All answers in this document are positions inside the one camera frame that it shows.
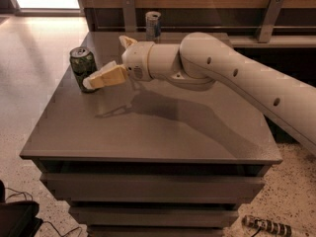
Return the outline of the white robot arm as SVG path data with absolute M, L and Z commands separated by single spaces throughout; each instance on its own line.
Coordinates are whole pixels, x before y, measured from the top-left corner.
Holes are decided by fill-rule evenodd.
M 119 38 L 122 63 L 109 62 L 83 80 L 89 90 L 138 81 L 165 80 L 193 91 L 220 82 L 316 154 L 316 88 L 248 58 L 218 38 L 186 35 L 180 43 Z

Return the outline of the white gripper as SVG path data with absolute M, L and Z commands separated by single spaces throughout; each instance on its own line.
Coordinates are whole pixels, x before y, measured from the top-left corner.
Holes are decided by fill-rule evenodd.
M 138 81 L 151 81 L 148 59 L 153 41 L 140 41 L 127 36 L 118 37 L 120 44 L 126 48 L 121 56 L 122 64 L 111 61 L 100 70 L 83 79 L 83 86 L 88 90 L 100 89 L 124 83 L 128 75 Z

